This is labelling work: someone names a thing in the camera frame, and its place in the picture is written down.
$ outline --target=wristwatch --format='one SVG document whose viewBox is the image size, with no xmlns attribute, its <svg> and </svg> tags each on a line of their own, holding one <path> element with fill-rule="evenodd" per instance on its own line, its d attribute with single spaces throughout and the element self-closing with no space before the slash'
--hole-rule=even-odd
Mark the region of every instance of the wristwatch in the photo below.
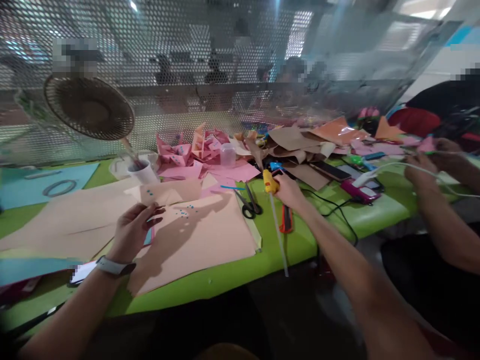
<svg viewBox="0 0 480 360">
<path fill-rule="evenodd" d="M 100 270 L 110 273 L 113 275 L 118 275 L 118 276 L 124 276 L 131 274 L 132 271 L 135 269 L 137 266 L 136 263 L 131 262 L 129 264 L 119 264 L 117 262 L 108 260 L 105 255 L 99 258 L 96 261 L 96 267 L 99 268 Z"/>
</svg>

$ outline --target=table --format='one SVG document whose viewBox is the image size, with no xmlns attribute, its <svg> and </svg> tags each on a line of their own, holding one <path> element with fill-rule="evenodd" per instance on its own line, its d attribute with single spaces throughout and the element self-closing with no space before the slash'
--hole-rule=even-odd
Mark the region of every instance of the table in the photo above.
<svg viewBox="0 0 480 360">
<path fill-rule="evenodd" d="M 98 169 L 85 189 L 115 181 L 115 178 L 109 173 L 110 162 L 111 160 L 100 161 Z M 336 160 L 330 163 L 337 166 L 342 162 Z M 476 161 L 476 165 L 480 167 L 480 161 Z M 384 184 L 385 193 L 373 203 L 373 206 L 351 203 L 342 208 L 348 222 L 360 239 L 408 219 L 417 212 L 412 185 L 403 177 L 403 170 L 401 166 L 392 166 L 379 173 L 378 179 Z M 212 298 L 283 269 L 270 200 L 268 194 L 265 193 L 263 181 L 260 179 L 253 180 L 250 188 L 254 192 L 258 203 L 264 209 L 264 213 L 255 218 L 255 224 L 262 237 L 262 251 L 260 253 L 243 260 L 198 271 L 136 298 L 132 298 L 127 292 L 126 281 L 124 281 L 107 311 L 107 316 L 160 310 L 198 299 Z M 460 185 L 454 185 L 453 188 L 460 193 L 467 191 Z M 336 204 L 341 204 L 350 198 L 336 181 L 318 191 L 317 194 Z M 325 204 L 324 201 L 314 196 L 308 197 L 323 214 L 333 208 L 333 205 Z M 450 201 L 456 199 L 453 195 L 447 197 Z M 40 212 L 43 206 L 45 204 L 9 209 L 0 215 L 0 241 L 2 241 L 2 237 L 25 225 Z M 280 219 L 282 204 L 278 200 L 275 201 L 275 210 Z M 354 239 L 354 235 L 340 212 L 334 212 L 327 219 L 348 240 L 352 241 Z M 317 243 L 312 233 L 296 214 L 293 215 L 293 226 L 294 231 L 292 233 L 283 235 L 285 252 L 290 266 L 310 259 L 317 254 Z M 107 250 L 108 247 L 99 256 L 106 253 Z M 4 312 L 5 330 L 15 328 L 64 302 L 75 291 L 75 289 L 66 286 L 67 279 L 68 277 L 62 273 L 45 276 L 33 296 Z"/>
</svg>

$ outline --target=hand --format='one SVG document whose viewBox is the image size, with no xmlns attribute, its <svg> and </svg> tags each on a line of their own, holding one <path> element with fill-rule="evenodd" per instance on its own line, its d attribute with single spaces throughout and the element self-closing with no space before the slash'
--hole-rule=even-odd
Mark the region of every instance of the hand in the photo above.
<svg viewBox="0 0 480 360">
<path fill-rule="evenodd" d="M 461 183 L 469 176 L 469 169 L 473 166 L 463 156 L 462 148 L 455 142 L 440 138 L 435 141 L 435 147 L 440 152 L 430 155 L 430 160 L 439 171 L 445 171 Z"/>
<path fill-rule="evenodd" d="M 106 258 L 119 264 L 131 263 L 144 246 L 149 229 L 161 222 L 163 217 L 149 219 L 164 212 L 164 207 L 157 203 L 149 207 L 138 203 L 128 209 L 116 222 L 113 246 Z"/>
<path fill-rule="evenodd" d="M 289 208 L 298 211 L 307 200 L 297 182 L 288 175 L 277 175 L 273 179 L 280 184 L 275 196 Z"/>
<path fill-rule="evenodd" d="M 430 161 L 424 153 L 417 156 L 407 156 L 405 162 L 418 168 L 425 169 L 431 173 L 437 174 L 437 167 Z M 405 177 L 413 184 L 415 189 L 436 189 L 437 178 L 427 172 L 421 171 L 411 166 L 405 166 Z"/>
</svg>

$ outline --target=fan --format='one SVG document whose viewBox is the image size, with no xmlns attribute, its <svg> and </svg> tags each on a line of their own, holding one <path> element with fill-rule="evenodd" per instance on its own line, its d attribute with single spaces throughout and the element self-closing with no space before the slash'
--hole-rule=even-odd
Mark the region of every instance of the fan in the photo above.
<svg viewBox="0 0 480 360">
<path fill-rule="evenodd" d="M 55 78 L 50 75 L 43 85 L 43 95 L 51 112 L 67 126 L 90 138 L 120 140 L 134 164 L 141 168 L 127 140 L 135 124 L 134 111 L 113 86 L 97 77 Z"/>
</svg>

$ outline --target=black scissors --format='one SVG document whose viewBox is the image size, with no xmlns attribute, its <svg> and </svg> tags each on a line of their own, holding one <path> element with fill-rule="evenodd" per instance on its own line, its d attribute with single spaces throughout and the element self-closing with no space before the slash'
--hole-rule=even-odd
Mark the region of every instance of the black scissors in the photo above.
<svg viewBox="0 0 480 360">
<path fill-rule="evenodd" d="M 255 219 L 257 215 L 261 215 L 264 210 L 260 205 L 258 205 L 255 202 L 254 196 L 252 195 L 252 192 L 250 191 L 250 188 L 247 183 L 245 183 L 245 189 L 246 192 L 248 193 L 248 197 L 250 198 L 250 202 L 245 200 L 245 198 L 240 195 L 240 193 L 237 190 L 233 190 L 235 192 L 235 195 L 238 196 L 238 198 L 241 200 L 243 203 L 243 206 L 241 207 L 241 213 L 243 214 L 244 217 L 247 219 Z"/>
</svg>

